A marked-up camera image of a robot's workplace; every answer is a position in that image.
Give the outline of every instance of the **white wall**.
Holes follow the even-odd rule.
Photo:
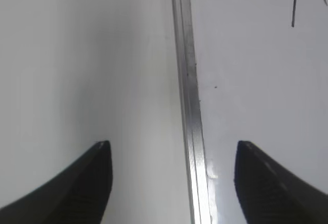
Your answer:
[[[0,0],[0,206],[112,143],[103,223],[190,223],[171,0]]]
[[[328,7],[323,0],[191,0],[211,204],[245,223],[233,173],[251,140],[328,193]]]

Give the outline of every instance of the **white floor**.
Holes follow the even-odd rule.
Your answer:
[[[171,0],[0,0],[0,207],[112,143],[103,223],[190,223]]]
[[[323,0],[191,0],[213,224],[244,224],[234,187],[251,140],[328,193],[328,7]]]

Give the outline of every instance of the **metal strip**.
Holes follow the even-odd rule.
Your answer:
[[[173,0],[173,12],[192,223],[210,224],[190,0]]]

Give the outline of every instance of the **white surface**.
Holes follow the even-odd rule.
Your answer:
[[[109,139],[103,223],[190,223],[171,0],[0,11],[0,207]]]
[[[251,140],[328,193],[328,8],[323,0],[191,0],[214,223],[245,223],[233,173]]]

